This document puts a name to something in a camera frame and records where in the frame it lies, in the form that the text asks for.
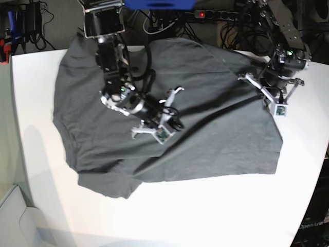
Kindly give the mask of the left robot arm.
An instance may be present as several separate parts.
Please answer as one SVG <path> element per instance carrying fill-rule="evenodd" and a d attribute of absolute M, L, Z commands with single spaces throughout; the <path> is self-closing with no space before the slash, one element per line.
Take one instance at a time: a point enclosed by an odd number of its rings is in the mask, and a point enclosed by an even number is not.
<path fill-rule="evenodd" d="M 256 87 L 271 103 L 286 105 L 287 100 L 301 83 L 299 78 L 293 79 L 296 72 L 308 67 L 311 60 L 309 47 L 303 43 L 297 28 L 293 24 L 291 11 L 282 1 L 248 1 L 245 10 L 256 8 L 260 17 L 260 25 L 266 31 L 272 43 L 270 60 L 264 64 L 262 70 L 255 75 L 245 73 L 239 75 L 239 79 L 247 81 Z M 276 85 L 266 85 L 264 74 L 284 80 L 292 81 L 293 89 L 284 97 L 282 89 Z"/>

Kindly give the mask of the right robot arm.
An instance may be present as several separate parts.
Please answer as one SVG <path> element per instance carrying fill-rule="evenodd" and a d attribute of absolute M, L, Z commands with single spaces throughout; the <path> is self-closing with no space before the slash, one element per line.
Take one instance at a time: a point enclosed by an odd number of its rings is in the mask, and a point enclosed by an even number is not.
<path fill-rule="evenodd" d="M 147 65 L 142 75 L 133 76 L 130 55 L 121 34 L 125 32 L 120 10 L 123 1 L 79 1 L 84 13 L 84 34 L 97 42 L 96 63 L 103 72 L 103 104 L 125 116 L 134 115 L 143 127 L 159 129 L 168 124 L 173 131 L 184 128 L 178 110 L 172 107 L 176 90 L 159 102 L 150 95 L 156 73 L 152 54 L 146 47 Z"/>

